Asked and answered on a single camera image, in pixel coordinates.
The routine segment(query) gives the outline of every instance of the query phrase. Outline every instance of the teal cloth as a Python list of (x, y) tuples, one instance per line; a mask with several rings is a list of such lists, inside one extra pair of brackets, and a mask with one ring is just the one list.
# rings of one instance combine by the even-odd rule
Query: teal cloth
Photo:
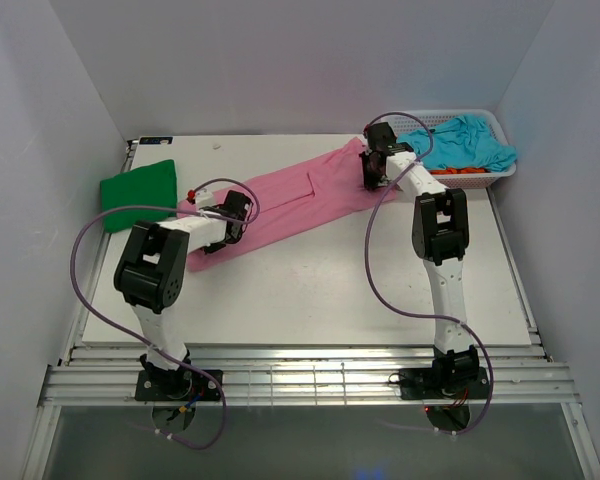
[[(518, 157), (514, 147), (501, 145), (491, 135), (483, 117), (460, 115), (432, 130), (433, 151), (422, 160), (427, 170), (475, 167), (504, 172)], [(429, 136), (422, 128), (403, 133), (398, 142), (407, 142), (418, 155), (429, 148)]]

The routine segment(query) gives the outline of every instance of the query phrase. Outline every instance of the folded pink fabric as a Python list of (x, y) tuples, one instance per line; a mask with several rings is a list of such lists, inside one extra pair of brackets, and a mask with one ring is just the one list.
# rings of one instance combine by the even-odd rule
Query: folded pink fabric
[[(379, 194), (363, 187), (358, 156), (363, 149), (362, 142), (354, 138), (339, 150), (245, 182), (258, 195), (260, 216), (249, 225), (237, 244), (227, 245), (210, 255), (202, 251), (189, 254), (189, 269), (207, 269), (352, 212), (373, 207)], [(224, 202), (230, 189), (242, 191), (232, 186), (214, 192), (218, 203)], [(395, 192), (390, 192), (386, 201), (394, 198)], [(179, 208), (195, 211), (195, 206), (186, 200)]]

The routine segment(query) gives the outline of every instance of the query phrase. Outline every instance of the orange cloth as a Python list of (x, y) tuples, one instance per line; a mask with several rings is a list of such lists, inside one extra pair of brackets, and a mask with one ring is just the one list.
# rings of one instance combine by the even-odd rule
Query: orange cloth
[(489, 173), (486, 168), (447, 168), (445, 170), (431, 170), (431, 175), (457, 175), (459, 173)]

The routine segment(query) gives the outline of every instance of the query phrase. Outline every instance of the plastic basket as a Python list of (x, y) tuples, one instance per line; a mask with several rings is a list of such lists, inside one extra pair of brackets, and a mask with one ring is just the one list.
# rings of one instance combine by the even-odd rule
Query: plastic basket
[[(424, 122), (427, 127), (435, 127), (441, 123), (451, 120), (458, 115), (471, 113), (479, 117), (483, 117), (491, 134), (503, 145), (509, 145), (507, 138), (504, 136), (502, 127), (496, 120), (493, 113), (487, 110), (416, 110), (408, 111)], [(422, 128), (415, 120), (406, 117), (391, 116), (384, 119), (389, 122), (391, 128), (396, 135), (408, 133), (413, 130)], [(487, 188), (493, 182), (502, 177), (509, 177), (516, 171), (516, 164), (512, 164), (508, 170), (504, 172), (489, 172), (489, 173), (463, 173), (459, 175), (434, 175), (436, 180), (450, 188)]]

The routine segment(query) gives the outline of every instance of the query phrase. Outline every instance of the green cloth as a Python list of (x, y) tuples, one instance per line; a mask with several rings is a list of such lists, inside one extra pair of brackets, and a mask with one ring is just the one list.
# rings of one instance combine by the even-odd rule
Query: green cloth
[[(153, 205), (176, 208), (178, 203), (176, 165), (164, 160), (100, 182), (102, 210), (126, 205)], [(104, 229), (114, 233), (131, 228), (138, 220), (159, 222), (172, 214), (150, 210), (129, 210), (105, 217)]]

